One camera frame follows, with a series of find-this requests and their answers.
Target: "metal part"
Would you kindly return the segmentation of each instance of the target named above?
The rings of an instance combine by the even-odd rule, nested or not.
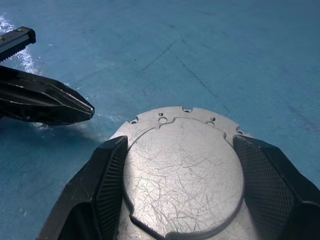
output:
[[[59,81],[0,66],[0,115],[50,125],[92,118],[94,107]]]
[[[36,42],[36,33],[21,26],[0,36],[0,62]]]
[[[129,145],[118,239],[143,231],[156,239],[258,239],[245,217],[243,172],[232,148],[238,132],[232,120],[200,108],[159,108],[124,123],[112,136],[127,135]],[[245,233],[234,221],[245,221]]]

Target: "scratch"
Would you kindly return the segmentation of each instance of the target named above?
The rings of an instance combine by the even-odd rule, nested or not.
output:
[[[74,199],[74,197],[75,197],[75,194],[76,194],[77,190],[78,190],[78,186],[76,186],[76,188],[75,188],[75,190],[74,190],[74,192],[73,192],[73,195],[72,195],[72,197],[71,197],[71,200],[73,200],[73,199]]]
[[[297,109],[295,109],[293,106],[288,104],[288,108],[291,112],[293,112],[294,114],[296,114],[298,117],[300,117],[305,124],[308,124],[312,127],[313,130],[315,130],[316,132],[320,132],[320,129],[317,127],[316,124],[314,124],[312,121],[310,121],[307,117],[305,117],[304,115],[301,114],[300,111],[298,111]]]
[[[178,172],[177,172],[177,171],[176,171],[176,175],[178,176],[178,179],[179,179],[180,185],[181,185],[181,187],[183,188],[184,192],[185,192],[186,194],[188,194],[188,191],[185,189],[184,185],[182,184],[181,179],[180,179],[180,176],[179,176],[179,174],[178,174]]]
[[[169,50],[170,53],[172,53],[172,55],[184,66],[184,68],[187,69],[187,70],[189,71],[189,73],[191,73],[192,76],[194,76],[194,77],[201,83],[201,85],[202,85],[214,98],[217,98],[217,97],[218,97],[217,95],[213,94],[213,92],[212,92],[209,88],[207,88],[207,86],[200,80],[200,78],[198,78],[197,75],[195,75],[195,74],[187,67],[187,65],[185,65],[184,62],[181,61],[181,59],[180,59],[177,55],[175,55],[173,51],[170,50],[170,48],[169,48],[168,50]]]
[[[209,203],[208,195],[206,195],[205,198],[206,198],[206,204],[205,205],[207,205]],[[214,213],[212,212],[211,207],[209,207],[209,210],[210,210],[210,213],[211,213],[212,217],[215,217]]]
[[[217,50],[211,48],[210,46],[208,46],[208,45],[206,45],[206,44],[204,44],[202,42],[199,42],[199,44],[200,44],[200,46],[204,47],[205,49],[208,49],[208,50],[210,50],[212,52],[215,52],[215,53],[217,52]]]
[[[174,168],[174,167],[181,167],[181,166],[182,166],[182,163],[179,163],[179,164],[175,164],[175,165],[164,166],[164,167],[158,168],[158,170],[163,170],[163,169],[168,169],[168,168]]]
[[[203,163],[204,161],[208,161],[208,159],[205,158],[205,159],[203,159],[202,161],[199,161],[199,162],[197,162],[197,163],[195,163],[195,164],[193,164],[193,165],[182,166],[182,168],[186,169],[186,168],[195,167],[195,166]]]
[[[228,108],[226,105],[223,105],[223,107],[224,107],[224,108],[225,108],[225,110],[226,110],[226,114],[225,114],[225,116],[228,116],[228,115],[229,115],[229,113],[230,113],[229,108]]]
[[[89,197],[90,197],[90,195],[89,195],[89,193],[88,193],[87,188],[85,188],[84,186],[82,186],[81,182],[79,182],[79,186],[81,186],[81,188],[85,191],[85,193],[86,193],[87,197],[89,198]]]
[[[186,41],[185,41],[183,38],[181,38],[181,42],[182,42],[184,45],[187,45]]]
[[[186,159],[185,159],[185,154],[186,154],[186,152],[185,152],[182,148],[180,148],[179,150],[180,150],[180,154],[181,154],[181,157],[182,157],[182,161],[183,161],[183,162],[185,163],[185,165],[186,165],[186,167],[184,167],[184,168],[188,168],[188,170],[189,170],[193,175],[195,175],[196,177],[198,177],[198,178],[206,181],[205,178],[203,178],[203,177],[195,174],[195,172],[192,170],[192,168],[189,167],[189,165],[188,165],[188,163],[186,162]]]
[[[147,151],[145,151],[145,150],[142,150],[142,149],[140,149],[140,148],[138,148],[137,150],[138,150],[138,151],[140,151],[140,152],[144,152],[144,153],[147,153]]]
[[[162,52],[160,55],[158,55],[153,61],[151,61],[148,65],[146,65],[142,70],[140,70],[135,76],[138,76],[141,74],[143,71],[147,70],[152,64],[154,64],[159,58],[161,58],[168,50],[170,50],[171,46],[175,43],[176,41],[172,42],[169,44]]]

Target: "blue surface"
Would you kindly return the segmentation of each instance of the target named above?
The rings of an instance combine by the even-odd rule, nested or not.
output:
[[[67,181],[136,114],[205,108],[280,147],[320,187],[320,1],[0,0],[37,43],[5,62],[60,80],[92,120],[0,120],[0,239],[32,240]]]

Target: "aluminum plate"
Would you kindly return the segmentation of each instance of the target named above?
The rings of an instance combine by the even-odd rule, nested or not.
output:
[[[240,208],[248,215],[232,148],[239,132],[232,120],[200,108],[159,108],[124,123],[112,136],[129,139],[123,176],[128,208],[123,205],[119,226],[125,238],[118,239],[139,239],[134,236],[145,234],[140,228],[155,238],[207,239],[225,229]],[[140,226],[130,224],[130,235],[124,231],[130,221],[125,212]]]

